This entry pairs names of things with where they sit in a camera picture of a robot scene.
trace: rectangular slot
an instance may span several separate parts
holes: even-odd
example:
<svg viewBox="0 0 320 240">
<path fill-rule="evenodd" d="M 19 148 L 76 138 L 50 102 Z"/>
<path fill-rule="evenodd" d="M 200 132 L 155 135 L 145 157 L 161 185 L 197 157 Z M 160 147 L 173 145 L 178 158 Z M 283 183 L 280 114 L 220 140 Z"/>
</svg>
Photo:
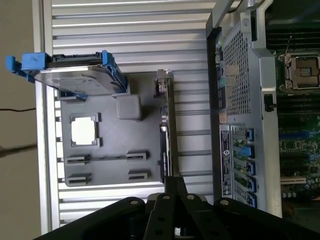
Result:
<svg viewBox="0 0 320 240">
<path fill-rule="evenodd" d="M 145 176 L 130 176 L 129 180 L 145 179 Z"/>
<path fill-rule="evenodd" d="M 82 187 L 86 186 L 90 181 L 91 173 L 72 174 L 67 177 L 65 184 L 68 187 Z"/>
<path fill-rule="evenodd" d="M 90 163 L 90 156 L 70 156 L 64 159 L 66 165 L 83 166 Z"/>
<path fill-rule="evenodd" d="M 130 170 L 128 180 L 147 180 L 149 176 L 149 170 Z"/>
<path fill-rule="evenodd" d="M 142 160 L 146 161 L 147 160 L 147 152 L 131 152 L 126 154 L 126 159 L 127 160 Z"/>
</svg>

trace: metal side panel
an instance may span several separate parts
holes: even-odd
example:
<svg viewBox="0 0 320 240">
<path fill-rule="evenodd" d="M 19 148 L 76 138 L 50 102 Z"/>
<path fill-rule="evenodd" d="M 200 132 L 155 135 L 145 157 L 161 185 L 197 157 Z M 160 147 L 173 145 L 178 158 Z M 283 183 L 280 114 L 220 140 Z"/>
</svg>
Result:
<svg viewBox="0 0 320 240">
<path fill-rule="evenodd" d="M 257 208 L 281 217 L 278 118 L 277 110 L 269 109 L 270 102 L 276 102 L 276 69 L 275 59 L 266 49 L 265 29 L 265 11 L 271 3 L 272 0 L 265 0 L 256 9 L 257 40 L 253 40 L 254 23 L 249 10 L 238 15 L 239 20 L 228 35 L 224 31 L 229 29 L 222 25 L 222 35 L 226 36 L 223 61 L 233 193 L 247 199 L 247 192 L 251 192 L 257 198 Z M 246 135 L 248 130 L 254 131 L 252 139 Z M 248 149 L 251 153 L 244 155 L 243 150 Z M 255 164 L 251 167 L 255 173 L 247 171 L 243 161 Z"/>
<path fill-rule="evenodd" d="M 214 5 L 212 0 L 33 0 L 37 51 L 108 50 L 124 73 L 173 70 L 180 172 L 189 192 L 211 202 L 205 25 Z M 50 87 L 38 84 L 36 94 L 43 234 L 127 196 L 146 199 L 164 191 L 159 182 L 67 187 L 58 161 L 61 106 Z"/>
</svg>

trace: screw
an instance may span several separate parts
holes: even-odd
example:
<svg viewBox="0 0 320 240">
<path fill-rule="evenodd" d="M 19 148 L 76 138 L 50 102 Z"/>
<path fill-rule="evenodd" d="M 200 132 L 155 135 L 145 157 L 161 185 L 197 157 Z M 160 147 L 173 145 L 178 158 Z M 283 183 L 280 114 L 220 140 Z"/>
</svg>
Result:
<svg viewBox="0 0 320 240">
<path fill-rule="evenodd" d="M 220 203 L 222 205 L 229 205 L 229 202 L 227 200 L 221 200 Z"/>
<path fill-rule="evenodd" d="M 188 196 L 186 196 L 186 198 L 189 199 L 189 200 L 193 200 L 193 199 L 195 199 L 195 196 L 193 196 L 193 195 L 188 195 Z"/>
</svg>

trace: electronic component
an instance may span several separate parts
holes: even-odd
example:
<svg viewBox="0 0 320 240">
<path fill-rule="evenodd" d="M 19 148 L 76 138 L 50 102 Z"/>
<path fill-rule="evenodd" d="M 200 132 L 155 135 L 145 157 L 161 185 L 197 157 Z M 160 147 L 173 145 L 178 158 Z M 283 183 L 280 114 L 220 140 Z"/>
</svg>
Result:
<svg viewBox="0 0 320 240">
<path fill-rule="evenodd" d="M 128 81 L 107 51 L 85 55 L 24 53 L 21 63 L 6 57 L 6 68 L 29 82 L 39 81 L 82 99 L 89 95 L 126 93 Z"/>
<path fill-rule="evenodd" d="M 312 53 L 286 53 L 284 63 L 285 83 L 279 86 L 283 92 L 320 88 L 320 57 Z"/>
<path fill-rule="evenodd" d="M 102 145 L 96 131 L 99 115 L 99 113 L 94 115 L 74 114 L 70 117 L 72 147 L 100 147 Z"/>
</svg>

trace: blue plastic latch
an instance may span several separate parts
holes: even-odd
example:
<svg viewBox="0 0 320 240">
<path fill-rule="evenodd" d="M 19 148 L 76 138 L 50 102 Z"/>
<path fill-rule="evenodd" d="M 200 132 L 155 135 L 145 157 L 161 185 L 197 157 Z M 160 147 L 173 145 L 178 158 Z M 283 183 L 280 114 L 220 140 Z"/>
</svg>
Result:
<svg viewBox="0 0 320 240">
<path fill-rule="evenodd" d="M 255 163 L 251 162 L 251 161 L 247 161 L 246 162 L 246 170 L 250 175 L 252 175 L 252 176 L 256 175 L 256 165 L 255 165 Z"/>
<path fill-rule="evenodd" d="M 255 193 L 257 191 L 256 180 L 252 177 L 248 177 L 247 187 L 252 193 Z"/>
<path fill-rule="evenodd" d="M 253 128 L 248 128 L 245 132 L 245 138 L 249 141 L 254 141 L 255 140 L 255 135 L 254 135 L 254 129 Z"/>
<path fill-rule="evenodd" d="M 24 53 L 22 55 L 22 71 L 40 71 L 45 70 L 47 66 L 48 55 L 45 52 Z"/>
<path fill-rule="evenodd" d="M 246 156 L 246 157 L 254 157 L 254 147 L 253 146 L 243 146 L 240 149 L 239 154 Z"/>
<path fill-rule="evenodd" d="M 27 79 L 30 83 L 35 83 L 35 78 L 33 76 L 30 76 L 28 73 L 21 70 L 22 64 L 18 61 L 16 61 L 16 58 L 14 56 L 6 56 L 5 57 L 5 68 L 13 73 L 17 74 L 18 76 L 24 77 Z"/>
<path fill-rule="evenodd" d="M 252 194 L 251 192 L 247 191 L 247 200 L 248 204 L 253 207 L 257 208 L 257 197 L 256 195 Z"/>
<path fill-rule="evenodd" d="M 120 83 L 123 91 L 127 91 L 128 81 L 123 73 L 120 71 L 114 56 L 107 52 L 106 50 L 102 51 L 102 65 L 110 69 L 112 76 Z"/>
</svg>

